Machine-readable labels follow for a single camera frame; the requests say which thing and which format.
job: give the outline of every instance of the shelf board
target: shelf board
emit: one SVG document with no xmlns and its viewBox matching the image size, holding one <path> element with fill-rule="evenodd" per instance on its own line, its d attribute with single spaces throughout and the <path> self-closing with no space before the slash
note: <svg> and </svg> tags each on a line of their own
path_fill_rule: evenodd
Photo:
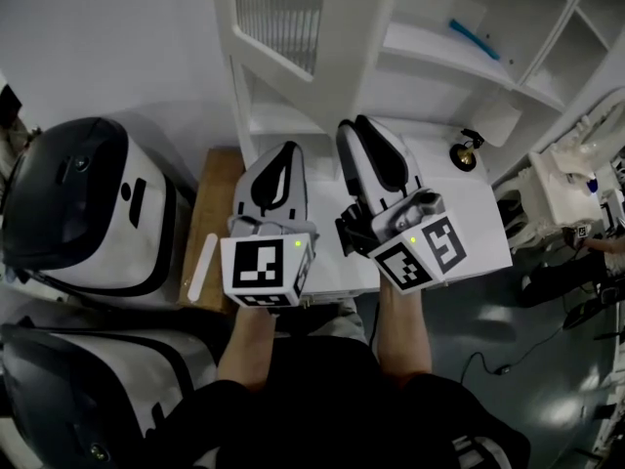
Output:
<svg viewBox="0 0 625 469">
<path fill-rule="evenodd" d="M 580 0 L 575 11 L 610 49 L 625 22 L 625 0 Z"/>
<path fill-rule="evenodd" d="M 529 96 L 552 107 L 556 111 L 564 112 L 566 103 L 560 97 L 560 94 L 554 89 L 551 79 L 541 74 L 535 74 L 529 77 L 525 85 L 518 87 L 519 92 Z"/>
<path fill-rule="evenodd" d="M 493 60 L 475 43 L 453 29 L 432 30 L 391 22 L 382 51 L 458 69 L 486 78 L 508 89 L 515 85 L 514 80 L 498 61 Z"/>
<path fill-rule="evenodd" d="M 252 103 L 250 135 L 323 134 L 315 123 L 294 107 L 264 100 Z"/>
</svg>

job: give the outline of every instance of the white shelving unit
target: white shelving unit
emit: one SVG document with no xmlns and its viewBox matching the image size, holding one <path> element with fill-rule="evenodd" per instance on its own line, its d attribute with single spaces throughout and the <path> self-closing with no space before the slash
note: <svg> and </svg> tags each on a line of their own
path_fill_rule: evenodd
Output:
<svg viewBox="0 0 625 469">
<path fill-rule="evenodd" d="M 309 179 L 319 181 L 341 178 L 329 116 L 320 115 L 324 103 L 335 112 L 340 101 L 345 118 L 361 112 L 471 128 L 483 100 L 503 95 L 521 107 L 521 119 L 503 147 L 486 144 L 479 151 L 494 183 L 567 111 L 610 53 L 625 22 L 625 0 L 370 0 L 368 6 L 349 0 L 349 8 L 348 0 L 296 0 L 293 10 L 289 0 L 268 1 L 275 6 L 261 20 L 276 20 L 287 31 L 290 22 L 296 28 L 303 25 L 303 35 L 314 32 L 310 23 L 319 25 L 311 42 L 315 47 L 318 43 L 317 63 L 312 75 L 298 73 L 297 87 L 286 78 L 297 65 L 287 64 L 280 54 L 299 58 L 299 52 L 289 49 L 289 40 L 279 41 L 279 33 L 274 50 L 266 46 L 270 37 L 256 52 L 280 62 L 288 75 L 247 49 L 247 56 L 231 52 L 234 71 L 240 67 L 237 62 L 249 69 L 244 80 L 235 81 L 237 101 L 246 107 L 240 113 L 241 146 L 246 162 L 252 162 L 271 145 L 294 140 L 304 149 Z M 361 7 L 354 10 L 356 1 Z M 292 21 L 293 13 L 299 16 L 309 3 L 312 17 Z M 220 6 L 226 3 L 218 3 L 218 10 Z M 349 18 L 337 22 L 339 8 Z M 358 12 L 361 22 L 354 16 Z M 451 29 L 452 19 L 500 59 Z M 359 33 L 362 44 L 352 52 L 358 76 L 352 74 L 353 61 L 343 49 L 358 42 Z M 340 40 L 342 47 L 331 40 Z M 340 50 L 344 57 L 324 56 L 324 47 L 334 54 Z M 327 82 L 325 91 L 309 89 L 317 77 Z"/>
<path fill-rule="evenodd" d="M 607 49 L 596 34 L 573 15 L 556 44 L 527 80 L 525 87 L 546 104 L 566 107 L 605 58 Z"/>
<path fill-rule="evenodd" d="M 575 12 L 609 49 L 623 28 L 625 0 L 580 0 Z"/>
</svg>

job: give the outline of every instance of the wooden board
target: wooden board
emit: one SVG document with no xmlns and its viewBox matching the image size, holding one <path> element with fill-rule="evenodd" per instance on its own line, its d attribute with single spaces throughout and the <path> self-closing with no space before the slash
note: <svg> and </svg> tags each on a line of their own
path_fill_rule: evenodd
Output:
<svg viewBox="0 0 625 469">
<path fill-rule="evenodd" d="M 224 295 L 222 287 L 222 256 L 219 244 L 215 248 L 199 299 L 191 303 L 187 293 L 206 236 L 210 233 L 218 238 L 229 235 L 227 220 L 232 214 L 234 190 L 244 171 L 239 149 L 208 151 L 188 234 L 179 298 L 182 306 L 218 313 L 229 313 L 234 308 L 233 303 Z"/>
</svg>

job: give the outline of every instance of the black cable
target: black cable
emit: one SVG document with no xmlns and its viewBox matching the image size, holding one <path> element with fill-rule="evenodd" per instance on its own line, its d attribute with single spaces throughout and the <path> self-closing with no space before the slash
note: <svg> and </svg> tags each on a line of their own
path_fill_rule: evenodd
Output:
<svg viewBox="0 0 625 469">
<path fill-rule="evenodd" d="M 369 339 L 369 347 L 373 347 L 373 339 L 375 338 L 375 330 L 378 327 L 378 317 L 380 316 L 380 301 L 375 307 L 375 317 L 373 318 L 373 330 L 371 331 L 371 338 Z"/>
<path fill-rule="evenodd" d="M 558 329 L 554 333 L 552 333 L 549 337 L 547 337 L 546 339 L 543 339 L 540 342 L 537 342 L 536 344 L 534 344 L 532 347 L 529 348 L 529 350 L 523 356 L 521 356 L 521 358 L 519 360 L 517 360 L 514 363 L 509 364 L 508 366 L 512 367 L 512 366 L 517 366 L 518 364 L 520 364 L 525 358 L 527 358 L 531 354 L 532 351 L 534 351 L 537 347 L 542 346 L 543 344 L 549 342 L 556 335 L 558 335 L 562 329 L 563 329 L 563 327 L 560 325 L 558 327 Z"/>
<path fill-rule="evenodd" d="M 582 249 L 581 249 L 581 248 L 577 249 L 577 250 L 575 251 L 575 255 L 573 255 L 573 256 L 572 256 L 570 259 L 568 259 L 567 261 L 564 261 L 564 264 L 569 263 L 569 262 L 571 262 L 571 261 L 574 261 L 574 260 L 577 258 L 577 254 L 579 254 L 579 252 L 581 252 L 581 251 L 582 251 Z"/>
<path fill-rule="evenodd" d="M 512 362 L 512 363 L 509 363 L 509 364 L 504 364 L 504 365 L 500 366 L 499 368 L 497 368 L 497 369 L 495 369 L 493 371 L 489 370 L 488 367 L 486 366 L 486 359 L 484 357 L 484 354 L 481 351 L 477 351 L 477 352 L 473 353 L 467 359 L 467 362 L 465 363 L 465 366 L 464 366 L 464 368 L 462 370 L 462 374 L 460 375 L 460 384 L 462 385 L 464 383 L 465 375 L 467 374 L 467 370 L 469 369 L 469 365 L 471 364 L 471 361 L 473 360 L 474 357 L 476 357 L 476 356 L 481 357 L 482 367 L 483 367 L 484 371 L 486 373 L 488 373 L 489 375 L 505 375 L 506 373 L 508 373 L 510 371 L 510 369 L 512 367 L 517 366 L 518 364 L 521 364 L 521 362 L 523 360 L 525 360 L 525 358 L 527 358 L 532 353 L 532 351 L 534 351 L 537 347 L 542 346 L 543 344 L 545 344 L 545 343 L 549 342 L 551 339 L 553 339 L 556 335 L 558 335 L 562 329 L 563 329 L 563 327 L 559 326 L 558 330 L 556 330 L 554 333 L 552 333 L 546 339 L 543 339 L 540 342 L 537 342 L 536 344 L 534 344 L 518 360 L 516 360 L 515 362 Z"/>
<path fill-rule="evenodd" d="M 465 375 L 467 373 L 467 370 L 469 369 L 469 365 L 473 361 L 473 358 L 475 358 L 476 356 L 479 356 L 481 358 L 481 365 L 486 373 L 488 373 L 489 375 L 496 375 L 494 371 L 490 371 L 488 369 L 488 366 L 486 366 L 486 358 L 484 357 L 484 354 L 481 351 L 477 351 L 473 353 L 472 355 L 470 355 L 469 359 L 465 363 L 465 367 L 462 369 L 462 374 L 460 375 L 460 384 L 462 384 L 465 381 Z"/>
</svg>

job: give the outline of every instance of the person's leg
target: person's leg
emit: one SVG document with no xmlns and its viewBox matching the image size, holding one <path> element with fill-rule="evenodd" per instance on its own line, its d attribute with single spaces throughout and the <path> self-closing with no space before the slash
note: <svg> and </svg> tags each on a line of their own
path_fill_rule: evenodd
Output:
<svg viewBox="0 0 625 469">
<path fill-rule="evenodd" d="M 250 391 L 262 389 L 270 372 L 274 333 L 275 318 L 267 309 L 239 308 L 217 379 L 238 382 Z"/>
<path fill-rule="evenodd" d="M 522 292 L 526 307 L 551 301 L 589 281 L 605 277 L 605 261 L 601 252 L 590 254 L 559 266 L 539 268 L 531 275 L 531 283 Z"/>
<path fill-rule="evenodd" d="M 359 340 L 360 342 L 367 343 L 364 336 L 364 327 L 362 326 L 362 320 L 358 315 L 355 308 L 354 299 L 348 299 L 339 304 L 338 316 L 326 323 L 321 328 L 318 328 L 309 335 L 330 335 L 332 337 L 346 337 L 349 339 Z"/>
</svg>

